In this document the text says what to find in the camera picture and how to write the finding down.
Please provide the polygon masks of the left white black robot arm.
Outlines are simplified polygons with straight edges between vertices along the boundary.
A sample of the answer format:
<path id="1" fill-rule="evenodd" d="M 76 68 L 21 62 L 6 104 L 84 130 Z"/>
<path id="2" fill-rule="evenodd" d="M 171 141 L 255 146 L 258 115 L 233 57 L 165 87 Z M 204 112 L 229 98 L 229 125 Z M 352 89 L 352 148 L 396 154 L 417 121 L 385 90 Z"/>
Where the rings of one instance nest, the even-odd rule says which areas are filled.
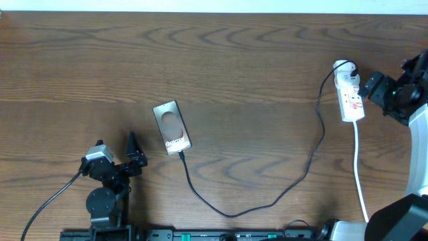
<path id="1" fill-rule="evenodd" d="M 138 226 L 128 223 L 130 178 L 141 175 L 148 160 L 132 131 L 126 156 L 129 162 L 115 164 L 114 155 L 100 139 L 81 159 L 82 175 L 102 183 L 86 199 L 86 209 L 91 215 L 91 240 L 140 240 Z"/>

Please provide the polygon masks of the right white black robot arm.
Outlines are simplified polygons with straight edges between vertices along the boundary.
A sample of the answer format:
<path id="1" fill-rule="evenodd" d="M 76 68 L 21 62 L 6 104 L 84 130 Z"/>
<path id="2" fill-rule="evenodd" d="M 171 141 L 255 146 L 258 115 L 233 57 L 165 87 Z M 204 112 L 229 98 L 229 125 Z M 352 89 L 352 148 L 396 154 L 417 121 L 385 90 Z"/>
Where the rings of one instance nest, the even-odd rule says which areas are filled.
<path id="1" fill-rule="evenodd" d="M 403 197 L 369 215 L 362 189 L 357 189 L 364 220 L 334 220 L 323 227 L 318 240 L 426 240 L 427 239 L 427 51 L 401 64 L 394 79 L 373 72 L 365 81 L 350 60 L 333 65 L 342 121 L 355 125 L 364 117 L 365 100 L 384 116 L 409 130 L 409 174 Z"/>

